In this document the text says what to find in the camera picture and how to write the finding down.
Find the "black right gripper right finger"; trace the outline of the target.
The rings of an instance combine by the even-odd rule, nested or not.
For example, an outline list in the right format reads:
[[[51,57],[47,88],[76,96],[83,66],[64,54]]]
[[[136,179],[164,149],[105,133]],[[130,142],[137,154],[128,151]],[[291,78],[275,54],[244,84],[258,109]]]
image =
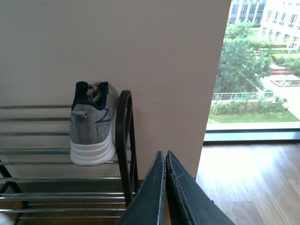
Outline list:
[[[233,225],[172,151],[166,156],[166,191],[173,225]]]

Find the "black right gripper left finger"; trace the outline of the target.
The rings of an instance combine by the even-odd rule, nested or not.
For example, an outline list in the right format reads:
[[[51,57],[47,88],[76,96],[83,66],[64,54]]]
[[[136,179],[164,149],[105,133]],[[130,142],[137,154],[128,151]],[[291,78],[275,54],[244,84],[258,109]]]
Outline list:
[[[120,225],[162,225],[166,199],[166,166],[157,152],[136,196],[119,219]]]

